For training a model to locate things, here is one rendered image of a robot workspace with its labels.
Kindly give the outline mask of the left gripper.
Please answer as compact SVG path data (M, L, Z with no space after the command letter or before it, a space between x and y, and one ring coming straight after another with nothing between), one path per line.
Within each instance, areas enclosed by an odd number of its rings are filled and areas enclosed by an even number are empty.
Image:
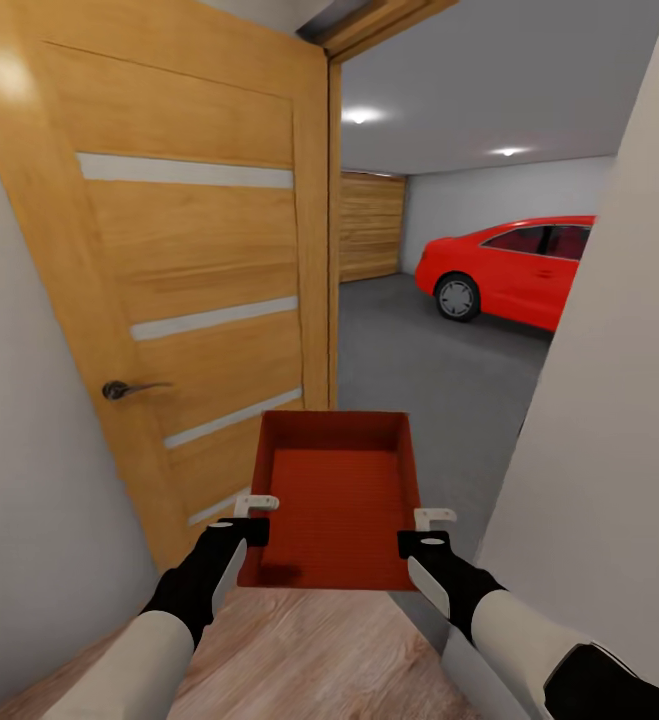
M225 522L239 522L247 530L248 547L266 547L269 543L270 519L223 518Z

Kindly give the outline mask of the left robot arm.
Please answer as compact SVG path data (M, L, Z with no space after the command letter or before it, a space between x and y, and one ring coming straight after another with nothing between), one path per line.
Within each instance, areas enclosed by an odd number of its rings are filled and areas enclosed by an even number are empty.
M270 519L251 519L249 510L278 507L275 496L240 495L234 518L206 527L114 646L40 720L166 720L248 547L269 543Z

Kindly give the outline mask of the storage box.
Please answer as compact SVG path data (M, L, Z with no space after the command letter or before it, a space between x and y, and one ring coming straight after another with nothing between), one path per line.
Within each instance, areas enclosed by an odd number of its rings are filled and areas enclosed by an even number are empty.
M418 592L399 530L421 509L406 412L264 411L250 495L275 496L238 587Z

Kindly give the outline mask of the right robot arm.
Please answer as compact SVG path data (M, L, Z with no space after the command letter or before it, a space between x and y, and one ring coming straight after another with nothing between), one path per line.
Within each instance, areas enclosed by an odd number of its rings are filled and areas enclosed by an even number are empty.
M399 530L412 583L466 636L531 720L659 720L659 687L605 643L552 619L450 549L448 508Z

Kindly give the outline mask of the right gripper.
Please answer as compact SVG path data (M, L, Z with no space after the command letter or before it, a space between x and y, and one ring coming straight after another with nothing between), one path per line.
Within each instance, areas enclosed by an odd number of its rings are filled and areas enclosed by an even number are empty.
M442 541L446 541L447 547L451 546L448 531L439 530L421 533L416 530L399 530L399 558L408 558L409 555L414 553L414 545L420 537L440 537Z

